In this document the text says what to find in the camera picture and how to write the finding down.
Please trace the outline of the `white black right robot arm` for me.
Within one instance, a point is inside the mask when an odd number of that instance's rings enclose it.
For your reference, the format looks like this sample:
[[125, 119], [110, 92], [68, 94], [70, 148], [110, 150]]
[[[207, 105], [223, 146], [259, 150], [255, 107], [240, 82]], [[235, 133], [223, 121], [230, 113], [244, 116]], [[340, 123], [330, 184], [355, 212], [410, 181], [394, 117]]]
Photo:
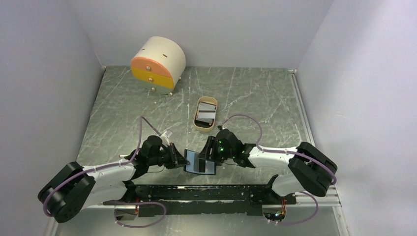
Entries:
[[200, 159], [224, 163], [232, 159], [243, 168], [272, 167], [284, 171], [271, 178], [271, 187], [265, 191], [266, 199], [276, 204], [290, 193], [307, 191], [324, 197], [336, 182], [337, 165], [311, 143], [301, 142], [297, 147], [271, 148], [258, 143], [243, 143], [229, 129], [209, 136]]

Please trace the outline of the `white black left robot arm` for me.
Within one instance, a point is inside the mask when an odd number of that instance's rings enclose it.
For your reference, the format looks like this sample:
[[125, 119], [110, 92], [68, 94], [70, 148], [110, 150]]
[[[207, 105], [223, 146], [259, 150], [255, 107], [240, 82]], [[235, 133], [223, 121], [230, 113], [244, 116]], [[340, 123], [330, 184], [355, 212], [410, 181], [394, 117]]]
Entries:
[[151, 135], [119, 161], [98, 166], [82, 166], [76, 161], [66, 164], [37, 198], [47, 216], [65, 223], [99, 203], [137, 203], [140, 197], [133, 180], [147, 174], [151, 166], [175, 169], [189, 164], [173, 143], [165, 145], [159, 136]]

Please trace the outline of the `black leather card holder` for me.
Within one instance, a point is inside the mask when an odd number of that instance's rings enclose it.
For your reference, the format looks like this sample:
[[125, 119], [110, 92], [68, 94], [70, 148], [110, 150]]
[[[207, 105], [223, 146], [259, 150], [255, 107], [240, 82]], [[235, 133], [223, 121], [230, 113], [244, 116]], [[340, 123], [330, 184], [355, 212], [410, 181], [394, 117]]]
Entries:
[[184, 157], [189, 162], [183, 170], [196, 175], [216, 175], [216, 163], [198, 157], [199, 153], [184, 150]]

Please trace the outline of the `beige oval plastic tray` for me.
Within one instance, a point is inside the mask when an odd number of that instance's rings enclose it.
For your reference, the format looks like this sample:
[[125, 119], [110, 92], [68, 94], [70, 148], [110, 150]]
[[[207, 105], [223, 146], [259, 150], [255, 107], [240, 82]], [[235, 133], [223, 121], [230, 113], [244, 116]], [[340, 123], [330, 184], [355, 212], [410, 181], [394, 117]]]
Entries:
[[203, 96], [197, 101], [193, 124], [198, 131], [209, 132], [214, 128], [218, 101], [213, 97]]

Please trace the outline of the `black credit card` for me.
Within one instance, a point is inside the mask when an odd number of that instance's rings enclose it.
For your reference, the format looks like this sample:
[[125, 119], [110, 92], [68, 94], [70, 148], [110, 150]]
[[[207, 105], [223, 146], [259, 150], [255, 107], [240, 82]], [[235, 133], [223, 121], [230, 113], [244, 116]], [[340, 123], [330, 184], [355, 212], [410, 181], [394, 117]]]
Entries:
[[202, 173], [206, 172], [206, 160], [205, 159], [199, 158], [198, 171]]

